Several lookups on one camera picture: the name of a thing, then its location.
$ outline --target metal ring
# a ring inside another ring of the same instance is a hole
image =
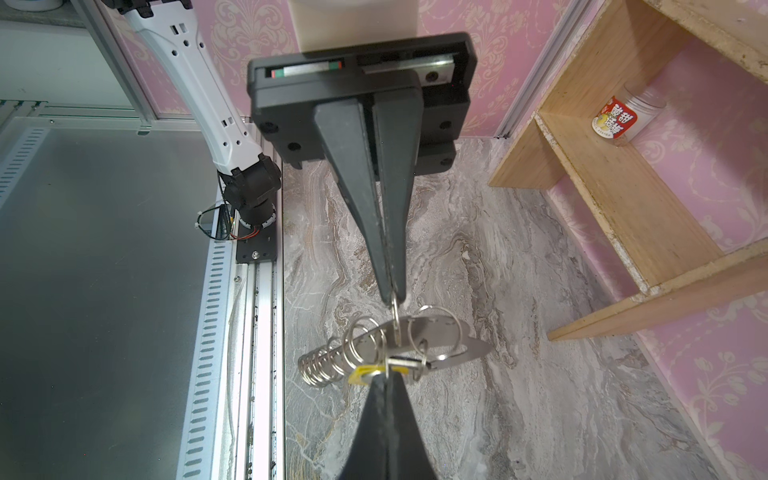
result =
[[[315,382],[310,378],[306,372],[306,355],[299,357],[299,371],[301,372],[301,378],[304,382],[309,383],[311,386],[316,386]]]
[[[341,368],[340,366],[338,366],[336,364],[336,362],[333,361],[333,358],[331,356],[332,350],[330,349],[331,348],[331,342],[333,340],[339,340],[339,343],[341,343],[341,340],[339,339],[338,336],[331,336],[331,337],[328,338],[328,343],[326,343],[326,347],[328,347],[328,350],[329,350],[329,352],[328,352],[328,362],[331,364],[331,368],[336,370],[336,373],[339,374],[339,378],[340,378],[340,377],[343,377],[344,375],[346,375],[346,371],[343,368]]]
[[[360,362],[360,364],[363,364],[366,362],[364,358],[361,357],[361,355],[357,352],[357,348],[355,347],[355,339],[352,338],[352,335],[355,333],[355,327],[357,327],[358,323],[362,320],[370,320],[374,325],[376,325],[376,328],[379,328],[379,323],[376,322],[373,318],[369,316],[361,316],[357,319],[355,319],[351,325],[346,330],[346,335],[349,337],[349,349],[352,351],[352,354],[355,356],[355,358]],[[370,330],[368,330],[364,326],[360,326],[363,330],[366,331],[366,333],[370,333]],[[376,347],[376,338],[373,336],[373,334],[369,335],[369,338],[373,341],[374,348]]]
[[[451,357],[454,353],[458,352],[458,349],[460,346],[462,346],[462,342],[464,342],[464,331],[462,329],[462,324],[458,321],[458,318],[456,318],[456,315],[453,314],[451,310],[448,310],[447,308],[441,307],[441,306],[435,306],[435,305],[424,305],[422,308],[419,309],[417,313],[421,313],[424,310],[442,310],[443,312],[447,313],[452,319],[453,322],[456,324],[456,327],[458,328],[458,335],[456,338],[456,343],[453,344],[453,348],[451,348],[451,351],[448,353],[443,353],[442,355],[437,355],[434,360],[435,361],[442,361],[449,357]],[[409,339],[411,340],[411,346],[414,350],[417,350],[416,345],[413,344],[413,338],[411,337],[411,331],[410,331],[411,324],[408,324],[409,327]]]
[[[380,353],[383,353],[384,359],[387,359],[389,357],[389,355],[387,355],[386,334],[384,333],[384,330],[379,330],[379,332],[381,333],[381,339],[382,339],[381,347],[382,347],[382,349],[381,349],[381,351],[379,351],[379,346],[374,343],[374,345],[376,345],[376,347],[375,347],[376,348],[376,360],[375,360],[374,363],[379,363],[379,354]]]
[[[352,369],[352,371],[354,371],[354,370],[357,368],[357,365],[355,365],[354,363],[352,363],[352,362],[349,360],[349,357],[346,355],[346,344],[347,344],[347,343],[349,343],[349,338],[348,338],[348,337],[347,337],[347,335],[345,334],[345,335],[344,335],[344,339],[343,339],[343,340],[342,340],[342,342],[341,342],[341,354],[342,354],[342,356],[344,357],[344,360],[346,361],[346,364],[347,364],[347,365],[349,365],[349,367],[350,367],[350,369]]]
[[[337,347],[336,348],[336,358],[335,359],[331,359],[331,363],[334,365],[333,369],[335,369],[338,372],[338,370],[336,368],[339,368],[339,369],[341,369],[344,372],[344,375],[346,375],[347,373],[349,373],[349,371],[346,368],[344,368],[344,365],[339,365],[339,363],[337,362],[338,359],[345,359],[346,360],[346,356],[344,354],[344,351],[343,350],[339,350],[339,348],[341,348],[341,347]]]
[[[315,367],[316,372],[320,375],[320,378],[326,382],[331,382],[333,381],[333,377],[323,371],[323,365],[320,363],[324,353],[327,353],[327,350],[325,347],[320,347],[320,350],[318,350],[316,354],[315,362],[313,362],[313,366]]]
[[[311,364],[307,359],[305,359],[304,366],[301,371],[302,377],[311,386],[322,386],[320,381],[315,377],[311,369],[312,369]]]
[[[328,383],[331,383],[338,381],[342,378],[342,376],[340,376],[339,373],[333,368],[333,364],[330,362],[330,358],[328,357],[329,354],[330,352],[326,353],[318,359],[318,368],[321,372],[324,372],[327,376],[330,376]]]
[[[315,358],[317,357],[317,349],[314,349],[310,355],[310,358],[307,359],[306,363],[306,372],[307,375],[315,382],[317,385],[322,385],[323,381],[320,375],[315,370]]]
[[[413,381],[418,382],[422,379],[424,376],[424,370],[427,368],[427,352],[429,351],[429,342],[427,342],[427,339],[422,339],[421,342],[419,342],[419,345],[424,343],[424,351],[416,350],[417,352],[422,354],[422,368],[419,369],[419,376],[416,376],[415,372],[413,373]]]
[[[392,320],[395,322],[395,344],[402,346],[402,337],[400,336],[400,314],[397,311],[397,297],[392,292]]]

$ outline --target metal spring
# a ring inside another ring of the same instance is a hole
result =
[[[447,313],[451,318],[454,319],[455,324],[458,327],[458,335],[456,338],[456,342],[453,348],[451,349],[451,351],[447,354],[435,356],[434,358],[430,359],[430,361],[443,360],[443,359],[449,358],[450,355],[455,353],[460,347],[460,345],[462,344],[463,335],[464,335],[464,333],[462,332],[462,325],[450,310],[447,310],[441,306],[424,305],[419,309],[418,313],[423,313],[425,310],[430,310],[430,309],[441,310],[442,312]],[[396,310],[394,313],[394,317],[395,317],[394,328],[395,328],[395,334],[396,334],[395,338],[397,341],[397,339],[400,337],[402,330],[399,325],[400,318],[397,315]],[[373,324],[374,327],[369,329],[363,325],[360,325],[360,322],[364,320],[367,320],[368,322]],[[429,345],[426,344],[425,340],[421,341],[418,345],[415,345],[413,341],[413,336],[411,334],[411,321],[410,319],[408,319],[406,320],[406,322],[408,323],[408,326],[405,331],[405,333],[407,334],[407,339],[410,343],[411,348],[416,353],[419,354],[422,360],[422,370],[418,371],[414,377],[414,379],[418,380],[421,377],[421,374],[423,373],[423,368],[425,367],[425,364],[428,359]],[[332,336],[328,338],[328,342],[325,345],[318,347],[312,350],[311,352],[308,352],[305,355],[302,355],[299,358],[298,367],[304,382],[308,383],[311,386],[323,387],[343,379],[345,376],[354,372],[358,366],[361,366],[363,364],[378,364],[381,362],[385,362],[388,356],[387,356],[387,340],[386,340],[386,334],[384,330],[379,329],[378,335],[376,333],[370,333],[371,330],[378,329],[378,328],[379,328],[379,323],[376,322],[373,318],[371,318],[370,316],[361,316],[353,320],[352,323],[349,325],[349,327],[347,327],[342,339],[339,339],[339,337],[336,337],[336,336]],[[353,338],[353,336],[356,329],[362,329],[364,333],[355,339]],[[359,343],[361,339],[366,338],[366,334],[367,334],[367,337],[373,341],[373,345],[376,353],[376,356],[373,359],[362,358],[356,348],[356,343]],[[333,343],[334,341],[339,342],[340,345],[331,346],[331,343]]]
[[[364,359],[357,352],[356,340],[359,341],[365,336],[365,333],[371,330],[360,325],[363,320],[368,320],[375,325],[373,329],[379,327],[379,323],[369,316],[355,319],[346,329],[341,340],[337,336],[332,336],[324,346],[318,347],[299,358],[301,378],[311,386],[326,386],[341,380],[362,364],[383,361],[386,358],[386,335],[384,332],[380,333],[380,341],[373,334],[369,335],[376,348],[374,359]],[[358,339],[354,339],[353,335],[357,328],[363,329],[365,333]],[[340,342],[341,345],[331,347],[334,340]]]

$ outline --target electrical wire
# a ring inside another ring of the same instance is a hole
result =
[[[259,234],[261,229],[257,229],[255,226],[253,227],[253,231],[243,235],[242,237],[236,236],[234,232],[235,222],[236,220],[236,214],[234,208],[232,208],[232,205],[229,204],[226,200],[224,200],[224,188],[221,184],[221,177],[217,178],[218,184],[219,184],[219,192],[221,192],[221,198],[222,201],[220,204],[216,205],[214,204],[211,208],[207,210],[203,210],[202,212],[199,212],[197,214],[197,221],[195,221],[195,227],[197,227],[198,230],[203,232],[203,234],[212,239],[217,241],[224,241],[224,240],[248,240],[250,238],[254,238],[256,235]],[[216,209],[219,209],[219,217],[218,217],[218,225],[216,232],[224,232],[225,236],[223,238],[219,238],[218,235],[214,237],[211,235],[213,231],[208,231],[203,228],[202,225],[200,225],[200,219],[203,217],[204,214],[207,214],[208,212],[214,211]]]

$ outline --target metal panel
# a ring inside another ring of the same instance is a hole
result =
[[[283,168],[283,160],[275,153],[275,162]],[[277,260],[274,264],[273,290],[273,346],[272,346],[272,478],[285,478],[285,350],[283,345],[283,189],[277,192]]]
[[[0,98],[130,106],[87,31],[0,21]]]
[[[136,110],[141,119],[141,125],[152,126],[157,120],[152,103],[144,93],[141,82],[131,70],[125,53],[120,49],[117,39],[112,34],[98,0],[71,0],[71,2],[83,19],[85,27],[96,42],[96,46],[104,56],[114,77],[118,80],[118,84],[123,88],[128,101]]]
[[[245,308],[243,310],[242,328],[238,329],[237,335],[239,341],[237,350],[233,354],[237,357],[237,367],[233,369],[230,381],[232,383],[233,395],[232,411],[237,413],[237,426],[235,428],[235,451],[232,460],[232,478],[236,480],[245,480],[249,477],[247,471],[248,448],[250,444],[249,435],[252,433],[253,425],[250,421],[250,399],[253,395],[253,336],[254,332],[254,312],[255,289],[259,282],[257,266],[250,264],[247,267],[247,283]]]
[[[167,480],[204,288],[209,240],[193,223],[216,189],[210,156],[199,133],[56,122],[0,210],[0,472]]]
[[[210,241],[176,478],[211,478],[232,243]]]
[[[0,100],[0,131],[16,117],[36,117],[46,102],[44,101],[16,101]]]
[[[47,128],[27,128],[0,164],[0,208],[48,135]]]
[[[253,381],[254,478],[267,478],[272,452],[272,263],[258,264],[256,362]]]
[[[219,406],[215,431],[215,451],[211,478],[222,480],[242,474],[246,459],[238,461],[237,446],[250,434],[247,422],[241,421],[241,405],[250,398],[250,360],[253,344],[253,301],[256,282],[254,265],[233,264],[233,277],[227,314],[226,345],[219,388]]]
[[[82,107],[80,105],[45,105],[38,109],[41,117],[139,118],[133,108]]]

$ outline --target plastic jar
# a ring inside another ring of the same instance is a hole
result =
[[[614,145],[626,145],[666,106],[654,88],[628,82],[592,120],[592,129]]]

